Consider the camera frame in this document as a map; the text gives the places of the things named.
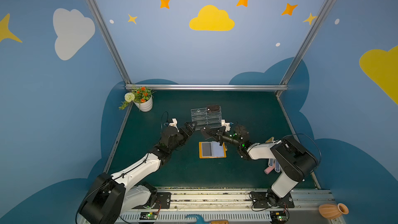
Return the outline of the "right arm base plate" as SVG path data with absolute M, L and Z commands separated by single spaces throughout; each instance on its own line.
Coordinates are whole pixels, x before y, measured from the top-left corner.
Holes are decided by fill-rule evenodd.
M 279 198 L 274 193 L 267 191 L 251 191 L 249 197 L 252 200 L 253 209 L 268 209 L 268 208 L 294 208 L 293 199 L 290 193 L 284 198 Z

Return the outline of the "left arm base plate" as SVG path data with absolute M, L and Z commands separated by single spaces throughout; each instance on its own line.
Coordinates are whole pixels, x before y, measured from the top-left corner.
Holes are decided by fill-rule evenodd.
M 169 209 L 171 204 L 170 192 L 152 194 L 147 203 L 134 207 L 134 209 Z

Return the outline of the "clear plastic organizer tray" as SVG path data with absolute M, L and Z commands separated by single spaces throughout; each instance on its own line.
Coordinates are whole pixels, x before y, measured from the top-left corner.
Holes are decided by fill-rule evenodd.
M 210 126 L 211 129 L 221 127 L 222 112 L 208 113 L 205 108 L 191 109 L 192 122 L 196 122 L 195 130 L 199 131 L 202 127 Z

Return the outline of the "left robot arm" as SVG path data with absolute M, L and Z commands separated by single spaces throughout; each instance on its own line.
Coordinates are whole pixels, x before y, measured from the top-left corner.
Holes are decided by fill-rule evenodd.
M 163 167 L 178 147 L 195 132 L 197 122 L 178 128 L 170 124 L 161 138 L 139 161 L 114 174 L 102 173 L 81 202 L 77 214 L 91 224 L 113 224 L 124 212 L 137 206 L 153 205 L 157 189 L 139 182 Z

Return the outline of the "yellow leather card holder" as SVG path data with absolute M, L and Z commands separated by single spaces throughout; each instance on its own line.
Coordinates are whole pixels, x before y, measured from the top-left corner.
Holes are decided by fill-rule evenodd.
M 226 158 L 227 157 L 227 148 L 225 147 L 225 144 L 220 145 L 218 142 L 212 141 L 212 156 L 211 157 L 202 157 L 201 154 L 201 143 L 199 142 L 199 158 L 200 159 L 213 159 L 213 158 Z

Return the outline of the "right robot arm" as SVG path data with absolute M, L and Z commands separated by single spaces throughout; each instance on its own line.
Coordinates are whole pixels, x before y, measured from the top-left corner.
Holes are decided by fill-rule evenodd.
M 201 133 L 207 139 L 223 145 L 232 144 L 237 147 L 238 154 L 245 160 L 275 159 L 282 170 L 278 179 L 268 190 L 268 198 L 274 201 L 284 198 L 307 175 L 320 165 L 320 159 L 305 148 L 294 135 L 287 135 L 281 140 L 270 143 L 252 143 L 247 129 L 237 125 L 233 132 L 226 127 L 211 129 L 201 128 Z

